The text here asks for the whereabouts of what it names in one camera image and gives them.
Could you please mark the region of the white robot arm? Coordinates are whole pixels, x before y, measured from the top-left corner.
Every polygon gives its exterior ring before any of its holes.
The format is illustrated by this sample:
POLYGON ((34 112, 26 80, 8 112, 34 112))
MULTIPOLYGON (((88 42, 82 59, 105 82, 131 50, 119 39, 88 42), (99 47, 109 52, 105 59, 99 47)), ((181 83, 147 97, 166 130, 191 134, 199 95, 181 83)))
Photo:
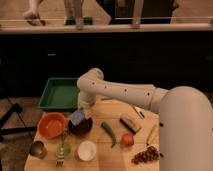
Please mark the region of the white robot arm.
POLYGON ((77 86, 80 107, 103 95, 159 116, 160 171, 213 171, 213 106, 198 89, 109 82, 98 68, 80 76, 77 86))

